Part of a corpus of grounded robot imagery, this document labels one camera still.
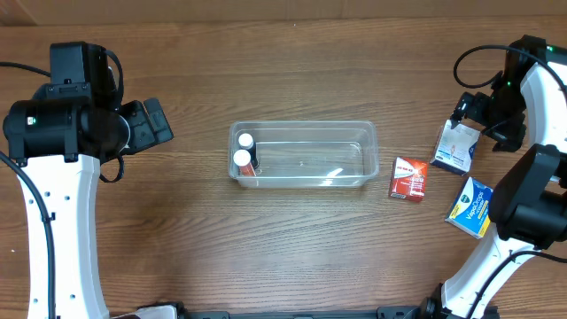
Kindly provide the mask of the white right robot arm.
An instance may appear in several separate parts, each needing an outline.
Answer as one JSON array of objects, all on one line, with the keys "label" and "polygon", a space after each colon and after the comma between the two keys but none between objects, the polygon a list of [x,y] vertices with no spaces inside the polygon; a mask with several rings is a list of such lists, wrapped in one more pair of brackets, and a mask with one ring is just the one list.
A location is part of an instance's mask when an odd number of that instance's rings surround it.
[{"label": "white right robot arm", "polygon": [[423,301],[422,318],[496,318],[488,304],[529,259],[566,239],[566,50],[524,35],[503,46],[505,66],[487,81],[492,93],[464,92],[450,117],[483,126],[497,152],[530,147],[493,189],[490,226],[462,268]]}]

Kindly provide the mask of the orange tube white cap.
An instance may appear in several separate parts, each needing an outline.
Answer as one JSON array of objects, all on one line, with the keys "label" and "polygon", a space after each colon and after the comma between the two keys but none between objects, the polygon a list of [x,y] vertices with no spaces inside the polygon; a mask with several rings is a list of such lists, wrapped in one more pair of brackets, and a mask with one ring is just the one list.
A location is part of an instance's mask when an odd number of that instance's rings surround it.
[{"label": "orange tube white cap", "polygon": [[256,176],[252,156],[247,150],[238,150],[233,154],[233,162],[243,176]]}]

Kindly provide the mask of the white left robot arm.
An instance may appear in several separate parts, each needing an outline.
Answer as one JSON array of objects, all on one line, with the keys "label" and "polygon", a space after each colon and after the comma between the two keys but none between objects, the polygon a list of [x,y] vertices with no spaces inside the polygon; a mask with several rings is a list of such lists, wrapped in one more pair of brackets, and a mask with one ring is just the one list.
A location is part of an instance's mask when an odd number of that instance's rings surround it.
[{"label": "white left robot arm", "polygon": [[123,71],[103,46],[54,43],[49,82],[15,102],[2,161],[27,212],[31,318],[106,318],[96,235],[101,167],[174,134],[159,101],[123,102]]}]

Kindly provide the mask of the black tube white cap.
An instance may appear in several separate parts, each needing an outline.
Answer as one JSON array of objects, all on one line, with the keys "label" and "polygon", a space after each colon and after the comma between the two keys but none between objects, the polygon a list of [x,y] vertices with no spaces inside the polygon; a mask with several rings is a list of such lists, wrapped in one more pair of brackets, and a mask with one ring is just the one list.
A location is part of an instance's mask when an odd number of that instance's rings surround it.
[{"label": "black tube white cap", "polygon": [[259,161],[257,158],[256,142],[254,141],[252,135],[249,133],[241,134],[238,137],[238,144],[241,149],[247,150],[249,152],[251,156],[252,166],[253,168],[257,168]]}]

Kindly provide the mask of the white bandage box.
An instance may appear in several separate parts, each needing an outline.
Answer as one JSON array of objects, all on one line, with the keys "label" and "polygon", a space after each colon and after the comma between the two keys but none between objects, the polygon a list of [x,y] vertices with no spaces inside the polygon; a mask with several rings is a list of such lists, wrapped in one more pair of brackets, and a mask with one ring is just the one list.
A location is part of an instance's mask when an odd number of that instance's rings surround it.
[{"label": "white bandage box", "polygon": [[470,171],[480,132],[447,120],[440,128],[430,163],[457,175]]}]

